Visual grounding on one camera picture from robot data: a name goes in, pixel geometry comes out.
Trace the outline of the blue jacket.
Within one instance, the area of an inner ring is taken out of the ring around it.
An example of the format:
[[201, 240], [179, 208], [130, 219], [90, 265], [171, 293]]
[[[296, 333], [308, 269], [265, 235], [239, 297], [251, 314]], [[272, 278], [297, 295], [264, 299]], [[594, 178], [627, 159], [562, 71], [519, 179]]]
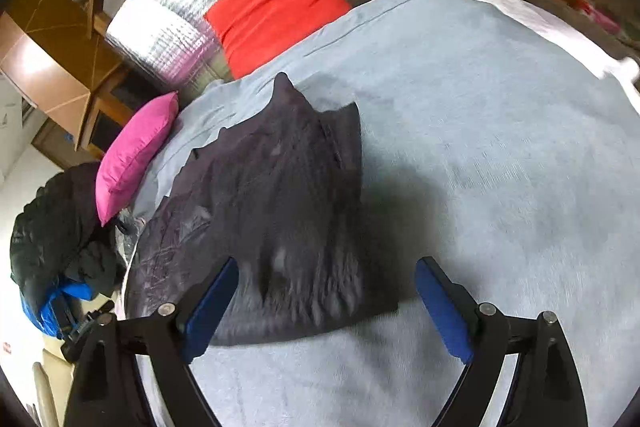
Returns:
[[88, 303], [97, 295], [86, 283], [64, 280], [48, 290], [46, 300], [37, 312], [32, 311], [24, 296], [21, 296], [21, 305], [26, 317], [40, 332], [65, 339], [80, 322], [80, 304]]

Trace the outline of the pink pillow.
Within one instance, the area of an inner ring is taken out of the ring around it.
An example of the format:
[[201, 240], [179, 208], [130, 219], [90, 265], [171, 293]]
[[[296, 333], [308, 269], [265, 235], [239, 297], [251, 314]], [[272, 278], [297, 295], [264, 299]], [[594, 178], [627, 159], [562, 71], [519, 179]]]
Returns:
[[96, 175], [94, 197], [102, 227], [131, 202], [178, 113], [176, 91], [158, 96], [141, 107], [116, 136]]

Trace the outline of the red cushion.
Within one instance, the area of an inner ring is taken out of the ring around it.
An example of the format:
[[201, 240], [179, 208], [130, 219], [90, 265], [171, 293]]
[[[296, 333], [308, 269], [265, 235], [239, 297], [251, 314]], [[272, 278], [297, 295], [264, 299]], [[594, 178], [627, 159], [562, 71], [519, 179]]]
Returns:
[[240, 79], [351, 8], [347, 0], [217, 0], [204, 18]]

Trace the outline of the grey blanket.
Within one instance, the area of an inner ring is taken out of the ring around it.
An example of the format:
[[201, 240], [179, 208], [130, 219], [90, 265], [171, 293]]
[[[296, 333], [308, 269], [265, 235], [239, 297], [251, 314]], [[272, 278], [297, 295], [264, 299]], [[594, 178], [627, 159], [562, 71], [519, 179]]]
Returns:
[[134, 199], [152, 217], [191, 150], [252, 117], [285, 72], [359, 107], [362, 201], [396, 312], [314, 338], [207, 350], [226, 426], [427, 426], [456, 382], [416, 295], [431, 255], [504, 313], [556, 313], [593, 426], [639, 388], [638, 65], [521, 0], [372, 0], [179, 116]]

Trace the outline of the brown wooden cabinet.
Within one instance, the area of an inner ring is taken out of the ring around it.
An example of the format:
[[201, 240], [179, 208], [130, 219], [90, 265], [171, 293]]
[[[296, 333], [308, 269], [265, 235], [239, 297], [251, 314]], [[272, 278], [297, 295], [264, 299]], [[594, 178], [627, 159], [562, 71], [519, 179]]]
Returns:
[[1, 72], [95, 158], [160, 95], [96, 32], [73, 0], [9, 0], [1, 14]]

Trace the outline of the dark quilted jacket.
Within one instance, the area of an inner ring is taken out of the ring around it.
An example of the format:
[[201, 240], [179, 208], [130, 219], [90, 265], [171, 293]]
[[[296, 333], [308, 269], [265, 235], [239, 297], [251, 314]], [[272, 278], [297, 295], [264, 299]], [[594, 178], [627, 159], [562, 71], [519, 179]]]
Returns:
[[392, 311], [361, 187], [357, 106], [319, 112], [277, 75], [263, 110], [192, 150], [145, 225], [127, 317], [179, 300], [226, 258], [240, 280], [216, 346], [320, 335]]

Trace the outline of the black puffer coat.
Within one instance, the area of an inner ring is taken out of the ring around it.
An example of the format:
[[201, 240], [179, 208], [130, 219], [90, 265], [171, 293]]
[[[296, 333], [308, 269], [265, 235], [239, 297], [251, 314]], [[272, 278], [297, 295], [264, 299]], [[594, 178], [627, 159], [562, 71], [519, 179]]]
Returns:
[[109, 296], [124, 276], [113, 225], [96, 211], [100, 165], [85, 162], [56, 174], [15, 218], [10, 243], [11, 277], [30, 311], [37, 313], [59, 283], [85, 283]]

